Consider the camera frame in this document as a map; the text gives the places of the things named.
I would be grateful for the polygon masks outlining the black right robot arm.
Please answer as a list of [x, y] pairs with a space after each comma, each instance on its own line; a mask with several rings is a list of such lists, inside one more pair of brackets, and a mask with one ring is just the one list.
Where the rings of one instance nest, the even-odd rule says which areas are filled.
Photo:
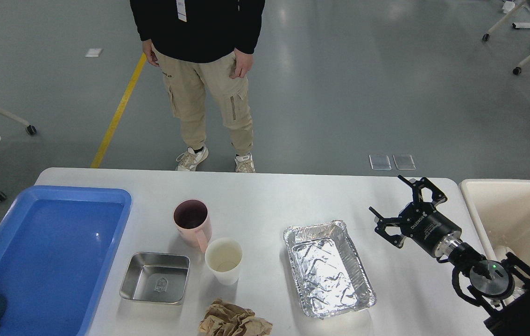
[[487, 312], [484, 325], [494, 336], [530, 336], [530, 266], [510, 252], [501, 261], [478, 253], [438, 211], [447, 200], [442, 190], [428, 178], [399, 179], [412, 190], [412, 201], [396, 217], [371, 209], [376, 234], [398, 248], [410, 238], [438, 263], [450, 262], [455, 293]]

